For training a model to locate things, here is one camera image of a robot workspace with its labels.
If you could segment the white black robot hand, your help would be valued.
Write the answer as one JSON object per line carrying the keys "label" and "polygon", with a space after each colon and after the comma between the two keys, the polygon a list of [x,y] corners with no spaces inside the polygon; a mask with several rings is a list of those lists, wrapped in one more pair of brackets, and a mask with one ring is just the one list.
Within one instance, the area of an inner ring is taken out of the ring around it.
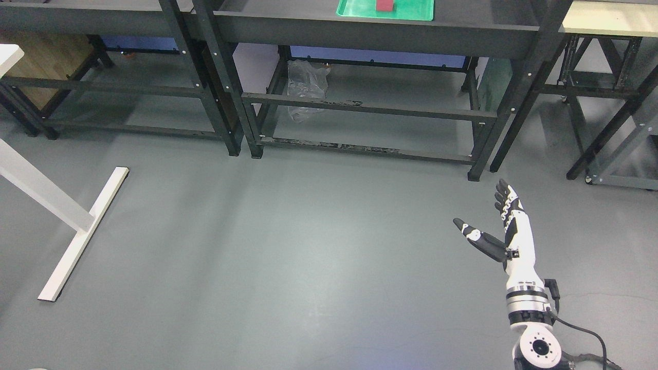
{"label": "white black robot hand", "polygon": [[533,230],[519,195],[504,179],[500,179],[496,184],[495,199],[495,208],[503,221],[504,241],[468,225],[460,218],[453,219],[454,225],[470,245],[503,264],[508,274],[507,289],[525,285],[544,289],[545,285],[535,270]]}

